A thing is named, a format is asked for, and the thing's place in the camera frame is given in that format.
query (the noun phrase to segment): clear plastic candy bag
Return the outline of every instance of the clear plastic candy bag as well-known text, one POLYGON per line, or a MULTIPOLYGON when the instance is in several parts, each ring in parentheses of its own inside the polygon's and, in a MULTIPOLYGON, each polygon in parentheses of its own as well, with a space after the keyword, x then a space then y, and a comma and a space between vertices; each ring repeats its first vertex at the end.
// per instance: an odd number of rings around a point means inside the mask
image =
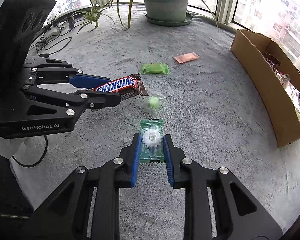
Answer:
POLYGON ((166 96, 160 92, 150 92, 149 96, 142 104, 143 108, 151 115, 156 116, 158 114, 161 101, 166 99, 166 96))

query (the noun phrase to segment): spider plant leaf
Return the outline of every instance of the spider plant leaf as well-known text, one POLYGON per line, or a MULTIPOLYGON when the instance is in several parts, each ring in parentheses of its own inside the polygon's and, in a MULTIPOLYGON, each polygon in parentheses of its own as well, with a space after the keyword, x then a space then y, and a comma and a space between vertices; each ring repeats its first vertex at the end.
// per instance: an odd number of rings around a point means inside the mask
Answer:
POLYGON ((125 28, 126 30, 128 30, 128 28, 126 28, 126 27, 123 25, 122 20, 121 20, 121 17, 120 17, 119 0, 117 0, 117 13, 118 13, 118 17, 119 17, 119 20, 120 20, 120 23, 121 23, 122 27, 125 28))
POLYGON ((77 15, 77 14, 81 14, 81 13, 87 14, 87 13, 89 13, 89 12, 87 12, 87 11, 76 11, 75 14, 73 14, 73 15, 77 15))
POLYGON ((99 20, 100 16, 101 16, 100 13, 98 13, 98 14, 96 15, 95 22, 97 22, 97 21, 99 20))
POLYGON ((88 22, 88 23, 83 23, 82 26, 81 26, 81 28, 78 30, 77 35, 78 35, 79 31, 80 31, 82 28, 84 28, 85 26, 87 26, 87 25, 89 25, 89 24, 90 24, 90 22, 88 22))
POLYGON ((93 18, 93 15, 92 15, 92 13, 88 13, 84 16, 84 18, 91 21, 93 18))
POLYGON ((218 29, 218 32, 219 32, 218 22, 217 22, 217 20, 216 20, 216 18, 215 18, 215 16, 214 16, 214 14, 211 12, 209 6, 205 3, 205 1, 204 1, 204 0, 201 0, 201 1, 202 1, 202 2, 204 3, 204 5, 208 8, 209 12, 211 13, 212 17, 214 18, 214 21, 216 22, 216 26, 217 26, 217 29, 218 29))
POLYGON ((130 23, 131 23, 132 3, 133 3, 133 0, 130 0, 130 3, 129 3, 129 13, 128 13, 128 28, 130 28, 130 23))
POLYGON ((112 21, 113 21, 113 23, 114 23, 114 20, 109 16, 109 15, 106 15, 106 14, 104 14, 104 13, 100 13, 100 14, 102 14, 102 15, 105 15, 105 16, 107 16, 107 17, 109 17, 112 21))
POLYGON ((94 31, 96 28, 98 28, 98 26, 99 26, 99 24, 98 24, 98 22, 96 22, 96 25, 95 25, 95 27, 91 30, 91 31, 89 31, 89 32, 92 32, 92 31, 94 31))

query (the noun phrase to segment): gray fluffy carpet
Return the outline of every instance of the gray fluffy carpet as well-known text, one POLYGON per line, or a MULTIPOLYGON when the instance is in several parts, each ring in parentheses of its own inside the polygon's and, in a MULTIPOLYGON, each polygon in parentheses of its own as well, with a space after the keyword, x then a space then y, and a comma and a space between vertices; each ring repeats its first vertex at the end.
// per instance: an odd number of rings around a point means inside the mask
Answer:
MULTIPOLYGON (((127 6, 121 11, 126 21, 127 6)), ((228 167, 286 231, 300 214, 300 140, 277 148, 258 91, 230 51, 234 35, 218 33, 199 16, 184 27, 151 25, 138 5, 131 28, 123 31, 116 11, 108 14, 115 25, 102 17, 95 31, 88 32, 88 26, 78 36, 68 34, 71 43, 51 58, 111 79, 140 72, 142 63, 169 64, 170 75, 142 76, 148 91, 167 96, 159 112, 164 133, 203 167, 228 167), (188 52, 201 58, 182 65, 173 59, 188 52)), ((44 87, 76 90, 67 84, 44 87)), ((97 113, 87 110, 73 132, 48 136, 48 153, 34 168, 12 161, 32 205, 37 208, 77 166, 102 166, 130 145, 140 120, 151 117, 143 100, 135 97, 97 113)), ((44 141, 37 141, 36 149, 21 147, 16 158, 25 164, 38 160, 44 141)), ((184 200, 184 190, 170 188, 164 163, 140 165, 135 188, 120 190, 121 239, 182 239, 184 200)))

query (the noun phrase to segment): metal screw cap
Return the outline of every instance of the metal screw cap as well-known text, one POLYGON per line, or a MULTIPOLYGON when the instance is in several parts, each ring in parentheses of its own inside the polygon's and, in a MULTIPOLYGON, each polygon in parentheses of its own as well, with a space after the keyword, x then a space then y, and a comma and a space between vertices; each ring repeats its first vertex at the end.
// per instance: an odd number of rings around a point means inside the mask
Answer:
POLYGON ((221 168, 219 169, 219 171, 220 171, 222 174, 228 174, 228 173, 229 173, 229 170, 228 170, 228 168, 226 168, 226 167, 221 167, 221 168))
POLYGON ((68 109, 66 113, 67 113, 67 115, 74 115, 75 114, 74 110, 72 110, 72 109, 68 109))
POLYGON ((189 158, 184 158, 184 159, 182 159, 182 162, 183 162, 184 164, 191 164, 191 163, 192 163, 192 160, 189 159, 189 158))
POLYGON ((83 166, 80 166, 80 167, 76 168, 75 171, 77 173, 84 173, 86 171, 86 168, 83 166))
POLYGON ((115 159, 113 160, 113 162, 114 162, 115 164, 121 164, 121 163, 123 163, 123 159, 122 159, 122 158, 115 158, 115 159))

